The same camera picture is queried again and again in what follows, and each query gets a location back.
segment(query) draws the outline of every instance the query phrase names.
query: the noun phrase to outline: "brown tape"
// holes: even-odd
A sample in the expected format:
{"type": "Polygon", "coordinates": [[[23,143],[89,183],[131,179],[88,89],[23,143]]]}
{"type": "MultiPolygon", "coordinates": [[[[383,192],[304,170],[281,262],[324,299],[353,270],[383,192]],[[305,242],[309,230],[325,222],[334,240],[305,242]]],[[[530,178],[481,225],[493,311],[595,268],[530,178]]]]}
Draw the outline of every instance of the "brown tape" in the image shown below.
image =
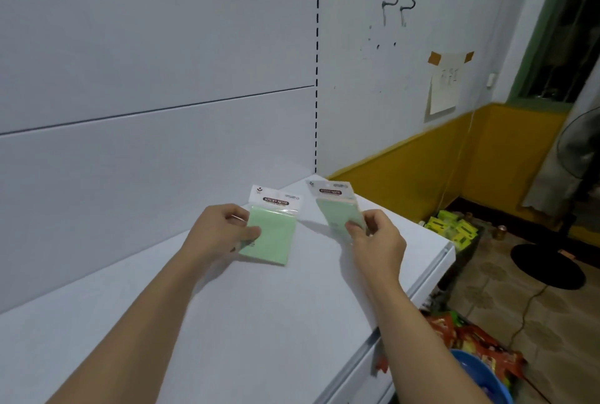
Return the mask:
{"type": "Polygon", "coordinates": [[[433,64],[434,66],[437,66],[437,65],[439,65],[441,60],[442,60],[442,55],[439,53],[436,53],[435,51],[432,51],[431,55],[429,55],[429,59],[427,60],[427,62],[429,64],[433,64]]]}

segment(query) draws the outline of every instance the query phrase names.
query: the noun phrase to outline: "floor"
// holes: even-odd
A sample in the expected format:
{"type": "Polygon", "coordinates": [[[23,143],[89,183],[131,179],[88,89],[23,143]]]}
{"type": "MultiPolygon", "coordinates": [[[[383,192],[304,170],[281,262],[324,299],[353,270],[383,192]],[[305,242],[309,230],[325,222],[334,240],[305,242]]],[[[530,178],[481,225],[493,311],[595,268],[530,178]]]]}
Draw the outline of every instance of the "floor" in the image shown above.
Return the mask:
{"type": "MultiPolygon", "coordinates": [[[[448,306],[505,345],[514,337],[512,348],[529,362],[526,376],[552,404],[600,403],[600,270],[579,263],[587,278],[580,290],[547,287],[534,296],[544,285],[510,258],[526,241],[510,233],[496,241],[491,225],[481,225],[485,233],[448,306]]],[[[515,402],[546,401],[523,383],[515,402]]]]}

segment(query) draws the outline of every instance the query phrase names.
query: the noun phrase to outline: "white paper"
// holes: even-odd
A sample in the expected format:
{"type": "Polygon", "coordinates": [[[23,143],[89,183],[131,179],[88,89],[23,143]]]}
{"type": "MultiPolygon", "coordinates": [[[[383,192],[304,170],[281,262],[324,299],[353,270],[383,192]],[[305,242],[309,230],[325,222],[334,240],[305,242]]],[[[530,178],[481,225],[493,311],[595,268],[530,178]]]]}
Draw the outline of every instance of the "white paper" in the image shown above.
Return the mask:
{"type": "Polygon", "coordinates": [[[465,53],[442,53],[442,59],[431,76],[431,106],[434,114],[458,104],[465,53]]]}

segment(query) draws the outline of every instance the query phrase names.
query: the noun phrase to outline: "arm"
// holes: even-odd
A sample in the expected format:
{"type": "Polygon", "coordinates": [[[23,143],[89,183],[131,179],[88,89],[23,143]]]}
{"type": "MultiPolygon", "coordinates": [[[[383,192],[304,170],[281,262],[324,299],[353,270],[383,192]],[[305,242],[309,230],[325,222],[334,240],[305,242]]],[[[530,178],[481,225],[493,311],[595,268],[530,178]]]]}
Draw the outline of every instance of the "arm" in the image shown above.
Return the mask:
{"type": "Polygon", "coordinates": [[[372,236],[348,223],[356,267],[369,295],[398,398],[404,404],[451,402],[490,404],[463,371],[400,287],[406,241],[381,210],[364,212],[372,236]]]}
{"type": "Polygon", "coordinates": [[[248,212],[237,205],[204,210],[181,249],[47,404],[156,401],[196,282],[214,259],[260,234],[234,216],[247,220],[248,212]]]}

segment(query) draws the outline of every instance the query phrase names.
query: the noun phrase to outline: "fan base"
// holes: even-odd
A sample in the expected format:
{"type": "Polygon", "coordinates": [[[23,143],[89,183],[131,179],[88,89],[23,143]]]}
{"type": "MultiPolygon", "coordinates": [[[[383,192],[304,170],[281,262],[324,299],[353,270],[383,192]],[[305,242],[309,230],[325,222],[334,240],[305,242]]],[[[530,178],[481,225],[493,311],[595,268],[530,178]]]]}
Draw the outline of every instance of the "fan base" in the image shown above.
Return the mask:
{"type": "Polygon", "coordinates": [[[511,258],[519,269],[548,286],[577,290],[586,283],[586,275],[579,265],[556,249],[519,244],[512,249],[511,258]]]}

